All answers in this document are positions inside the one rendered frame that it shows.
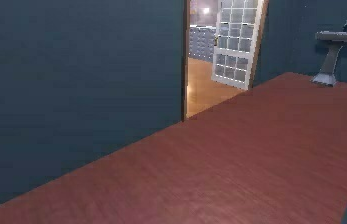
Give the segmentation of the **grey-blue drawer cabinet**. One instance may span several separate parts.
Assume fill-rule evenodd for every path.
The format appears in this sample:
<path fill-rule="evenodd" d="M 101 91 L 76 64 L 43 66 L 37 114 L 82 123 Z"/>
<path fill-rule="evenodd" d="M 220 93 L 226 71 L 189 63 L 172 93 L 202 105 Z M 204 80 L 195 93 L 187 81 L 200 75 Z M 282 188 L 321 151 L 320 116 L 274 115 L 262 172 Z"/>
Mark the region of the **grey-blue drawer cabinet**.
<path fill-rule="evenodd" d="M 191 26 L 189 32 L 189 57 L 212 63 L 215 33 L 215 27 Z"/>

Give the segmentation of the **grey pedestal sink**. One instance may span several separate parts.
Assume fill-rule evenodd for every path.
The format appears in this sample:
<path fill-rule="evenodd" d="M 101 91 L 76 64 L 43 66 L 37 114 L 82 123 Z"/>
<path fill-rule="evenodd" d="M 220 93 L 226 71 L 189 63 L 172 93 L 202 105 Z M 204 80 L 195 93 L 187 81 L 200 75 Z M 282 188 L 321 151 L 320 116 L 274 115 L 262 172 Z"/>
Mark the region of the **grey pedestal sink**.
<path fill-rule="evenodd" d="M 347 32 L 320 31 L 315 34 L 315 38 L 327 43 L 328 53 L 319 72 L 311 79 L 311 82 L 333 87 L 337 82 L 335 68 L 338 55 L 342 47 L 347 44 Z"/>

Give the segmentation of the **white glass-paned room door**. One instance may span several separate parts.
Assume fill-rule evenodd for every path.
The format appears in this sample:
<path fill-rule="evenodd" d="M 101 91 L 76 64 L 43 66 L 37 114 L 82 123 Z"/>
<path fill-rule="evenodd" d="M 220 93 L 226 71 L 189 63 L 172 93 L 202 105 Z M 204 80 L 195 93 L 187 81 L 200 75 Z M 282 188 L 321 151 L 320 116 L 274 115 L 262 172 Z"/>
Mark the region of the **white glass-paned room door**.
<path fill-rule="evenodd" d="M 213 81 L 248 90 L 259 52 L 259 31 L 268 0 L 219 0 Z"/>

